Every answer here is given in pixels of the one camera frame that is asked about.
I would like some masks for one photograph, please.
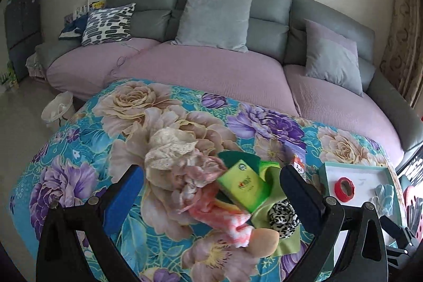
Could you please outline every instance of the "curtain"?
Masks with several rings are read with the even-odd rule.
[[[380,70],[414,107],[423,89],[423,10],[420,0],[394,0]]]

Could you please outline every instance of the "trash can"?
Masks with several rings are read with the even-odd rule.
[[[75,114],[73,94],[69,91],[58,94],[41,113],[41,119],[53,132],[63,126]]]

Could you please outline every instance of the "white tray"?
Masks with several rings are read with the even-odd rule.
[[[333,196],[338,199],[335,195],[335,183],[341,177],[347,177],[350,179],[355,187],[355,194],[352,200],[348,202],[341,202],[342,205],[361,207],[366,201],[369,201],[375,196],[374,189],[379,184],[390,184],[394,186],[392,177],[388,168],[386,167],[368,167],[362,165],[351,165],[351,164],[340,164],[326,162],[319,169],[320,182],[325,187],[325,196]],[[393,213],[389,218],[396,224],[401,225],[401,212],[399,208],[398,197],[396,191],[394,192],[393,201]],[[394,239],[389,236],[384,230],[383,238],[386,245],[391,245]],[[333,248],[334,264],[338,260],[339,254],[341,253],[342,246],[345,242],[347,231],[339,233],[338,239]]]

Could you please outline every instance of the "red tape roll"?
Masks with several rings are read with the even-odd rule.
[[[335,195],[341,202],[348,202],[354,197],[354,184],[347,177],[341,177],[335,183]]]

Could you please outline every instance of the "dark gray cabinet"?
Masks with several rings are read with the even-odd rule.
[[[6,41],[9,59],[15,69],[16,78],[28,75],[26,60],[42,43],[39,0],[11,0],[4,12]]]

